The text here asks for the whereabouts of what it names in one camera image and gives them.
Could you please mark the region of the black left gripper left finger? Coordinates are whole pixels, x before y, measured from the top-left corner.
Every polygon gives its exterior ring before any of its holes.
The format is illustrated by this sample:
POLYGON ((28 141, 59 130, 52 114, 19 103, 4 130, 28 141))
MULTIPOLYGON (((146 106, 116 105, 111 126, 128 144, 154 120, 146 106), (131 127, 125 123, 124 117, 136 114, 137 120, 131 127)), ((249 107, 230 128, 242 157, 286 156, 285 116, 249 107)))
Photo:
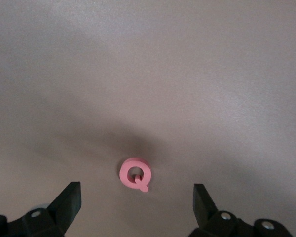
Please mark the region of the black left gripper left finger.
POLYGON ((0 237, 63 237, 81 209, 81 183, 70 182, 47 208, 8 222, 0 215, 0 237))

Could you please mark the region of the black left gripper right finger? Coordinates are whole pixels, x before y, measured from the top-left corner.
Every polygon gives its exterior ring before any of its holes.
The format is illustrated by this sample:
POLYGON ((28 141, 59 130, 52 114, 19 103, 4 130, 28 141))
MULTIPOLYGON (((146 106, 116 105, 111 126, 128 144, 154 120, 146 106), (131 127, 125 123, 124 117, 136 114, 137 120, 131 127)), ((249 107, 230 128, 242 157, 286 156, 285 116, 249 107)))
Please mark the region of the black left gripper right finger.
POLYGON ((281 223, 257 219, 253 225, 231 212, 218 210, 203 184, 193 186, 193 212, 198 227, 190 237, 292 237, 281 223))

